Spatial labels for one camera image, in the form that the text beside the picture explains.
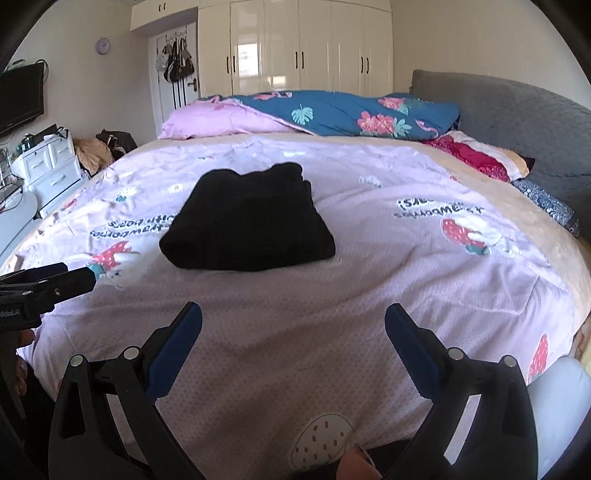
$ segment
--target black towel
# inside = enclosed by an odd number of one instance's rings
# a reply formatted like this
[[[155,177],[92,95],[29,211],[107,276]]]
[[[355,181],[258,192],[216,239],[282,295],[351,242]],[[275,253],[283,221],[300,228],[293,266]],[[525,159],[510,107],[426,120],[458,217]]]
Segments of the black towel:
[[[204,270],[261,271],[334,257],[335,239],[301,174],[297,163],[205,174],[160,250],[176,267]]]

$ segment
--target red cloth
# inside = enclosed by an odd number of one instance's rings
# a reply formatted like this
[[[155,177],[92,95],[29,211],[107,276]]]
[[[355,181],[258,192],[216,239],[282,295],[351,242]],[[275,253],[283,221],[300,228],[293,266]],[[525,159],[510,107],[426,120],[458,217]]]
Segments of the red cloth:
[[[470,165],[492,179],[509,181],[507,170],[500,162],[484,153],[477,152],[468,145],[456,142],[449,135],[434,140],[425,140],[423,143],[453,155],[466,165]]]

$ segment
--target drawer handle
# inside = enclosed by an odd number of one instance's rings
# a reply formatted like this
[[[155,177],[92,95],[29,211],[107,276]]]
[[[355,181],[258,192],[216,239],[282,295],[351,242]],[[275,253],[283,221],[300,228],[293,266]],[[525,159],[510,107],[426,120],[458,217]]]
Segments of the drawer handle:
[[[49,185],[51,185],[52,187],[57,185],[58,183],[64,181],[66,179],[65,175],[62,175],[59,179],[57,179],[56,181],[52,181]]]

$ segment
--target television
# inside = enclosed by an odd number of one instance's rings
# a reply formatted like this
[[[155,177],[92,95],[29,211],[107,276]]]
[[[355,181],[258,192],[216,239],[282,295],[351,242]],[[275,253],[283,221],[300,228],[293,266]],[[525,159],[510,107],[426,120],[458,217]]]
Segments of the television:
[[[41,62],[0,75],[0,138],[43,114],[44,72]]]

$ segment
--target gray headboard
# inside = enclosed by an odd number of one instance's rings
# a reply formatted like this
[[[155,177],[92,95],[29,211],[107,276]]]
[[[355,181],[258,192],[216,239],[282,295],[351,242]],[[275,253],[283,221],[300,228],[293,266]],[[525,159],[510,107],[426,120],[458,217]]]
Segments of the gray headboard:
[[[528,178],[572,207],[591,240],[591,110],[525,83],[415,70],[413,95],[460,106],[460,129],[535,158]]]

